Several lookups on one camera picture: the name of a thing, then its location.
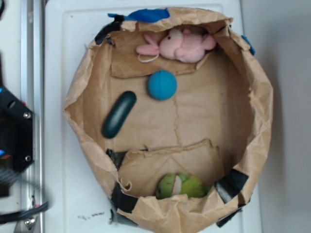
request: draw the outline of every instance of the green plush toy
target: green plush toy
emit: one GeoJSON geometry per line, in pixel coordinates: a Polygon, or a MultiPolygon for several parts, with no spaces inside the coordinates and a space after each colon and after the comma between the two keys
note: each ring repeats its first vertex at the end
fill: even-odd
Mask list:
{"type": "Polygon", "coordinates": [[[155,196],[157,199],[164,199],[177,194],[187,194],[189,198],[202,198],[209,190],[210,188],[195,176],[169,173],[161,179],[155,196]]]}

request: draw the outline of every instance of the screw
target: screw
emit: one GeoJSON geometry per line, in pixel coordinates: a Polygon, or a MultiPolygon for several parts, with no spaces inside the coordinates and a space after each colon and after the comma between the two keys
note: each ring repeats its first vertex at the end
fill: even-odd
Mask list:
{"type": "Polygon", "coordinates": [[[26,160],[27,162],[30,162],[30,161],[31,161],[31,156],[30,156],[30,155],[27,155],[27,156],[25,157],[25,160],[26,160]]]}
{"type": "Polygon", "coordinates": [[[24,223],[25,223],[25,226],[27,227],[27,229],[30,230],[31,227],[33,227],[35,224],[35,219],[33,217],[30,217],[30,218],[26,219],[24,221],[24,223]]]}
{"type": "Polygon", "coordinates": [[[31,118],[31,113],[25,112],[23,116],[25,119],[29,119],[29,118],[31,118]]]}

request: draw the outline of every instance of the blue ball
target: blue ball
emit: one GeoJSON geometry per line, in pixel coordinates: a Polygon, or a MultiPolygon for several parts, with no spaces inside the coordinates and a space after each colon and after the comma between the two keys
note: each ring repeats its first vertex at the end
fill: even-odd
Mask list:
{"type": "Polygon", "coordinates": [[[177,80],[172,73],[166,70],[162,69],[153,73],[148,80],[149,94],[157,100],[169,99],[176,90],[177,80]]]}

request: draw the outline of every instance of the pink stuffed animal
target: pink stuffed animal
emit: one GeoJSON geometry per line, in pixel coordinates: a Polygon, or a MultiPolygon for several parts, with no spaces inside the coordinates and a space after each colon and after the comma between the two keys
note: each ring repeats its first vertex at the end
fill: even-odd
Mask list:
{"type": "Polygon", "coordinates": [[[194,34],[189,29],[184,29],[183,32],[171,29],[168,36],[162,39],[160,44],[148,33],[145,33],[143,37],[149,45],[138,46],[136,48],[138,54],[156,56],[156,58],[160,54],[167,59],[176,59],[185,63],[200,61],[206,50],[212,50],[216,46],[216,41],[212,35],[194,34]]]}

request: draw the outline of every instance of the dark green oval object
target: dark green oval object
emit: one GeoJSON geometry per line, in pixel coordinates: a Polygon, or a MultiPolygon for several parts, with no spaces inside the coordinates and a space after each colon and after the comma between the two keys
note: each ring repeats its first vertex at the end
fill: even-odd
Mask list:
{"type": "Polygon", "coordinates": [[[126,91],[120,95],[102,128],[102,134],[106,138],[115,137],[120,131],[127,115],[136,103],[136,95],[132,91],[126,91]]]}

